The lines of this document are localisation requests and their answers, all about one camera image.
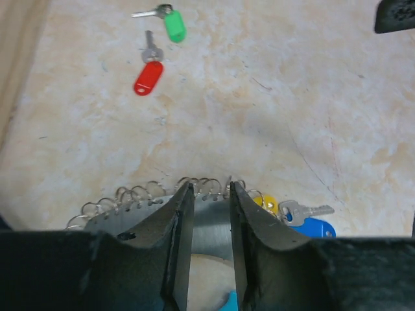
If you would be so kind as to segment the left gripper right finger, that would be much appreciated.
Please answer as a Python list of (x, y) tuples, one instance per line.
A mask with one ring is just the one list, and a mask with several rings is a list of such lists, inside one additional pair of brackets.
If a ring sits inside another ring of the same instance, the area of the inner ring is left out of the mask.
[(413, 310), (414, 239), (309, 238), (230, 185), (240, 310)]

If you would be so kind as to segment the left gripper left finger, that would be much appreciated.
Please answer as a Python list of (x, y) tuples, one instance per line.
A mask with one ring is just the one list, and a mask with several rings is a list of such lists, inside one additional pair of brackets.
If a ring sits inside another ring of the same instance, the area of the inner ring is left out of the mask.
[(190, 183), (129, 230), (2, 231), (2, 310), (185, 310), (195, 196)]

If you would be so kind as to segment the key with yellow tag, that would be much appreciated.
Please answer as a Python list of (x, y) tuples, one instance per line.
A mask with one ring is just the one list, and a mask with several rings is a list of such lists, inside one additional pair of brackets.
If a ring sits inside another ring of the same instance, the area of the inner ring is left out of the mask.
[(273, 196), (268, 194), (259, 195), (254, 198), (254, 201), (273, 216), (279, 215), (278, 203)]

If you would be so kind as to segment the key with blue tag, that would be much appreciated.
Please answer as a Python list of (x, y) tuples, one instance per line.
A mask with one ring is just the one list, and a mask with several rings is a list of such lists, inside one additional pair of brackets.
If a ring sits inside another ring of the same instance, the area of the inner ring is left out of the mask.
[(329, 205), (307, 207), (297, 201), (289, 200), (279, 204), (285, 225), (311, 238), (335, 238), (336, 231), (327, 221), (317, 219), (317, 216), (333, 214), (334, 208)]

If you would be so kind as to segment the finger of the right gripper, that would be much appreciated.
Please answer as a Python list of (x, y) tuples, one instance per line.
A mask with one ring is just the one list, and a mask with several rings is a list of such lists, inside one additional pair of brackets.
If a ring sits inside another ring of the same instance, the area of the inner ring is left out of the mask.
[(382, 0), (375, 14), (376, 34), (415, 28), (415, 0)]

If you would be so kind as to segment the key with red tag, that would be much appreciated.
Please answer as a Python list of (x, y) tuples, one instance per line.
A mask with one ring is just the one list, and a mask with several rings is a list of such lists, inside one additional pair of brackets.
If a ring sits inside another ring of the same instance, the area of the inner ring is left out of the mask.
[(149, 95), (163, 73), (163, 50), (155, 45), (152, 31), (146, 30), (145, 36), (147, 48), (141, 53), (145, 66), (134, 83), (134, 91), (139, 96)]

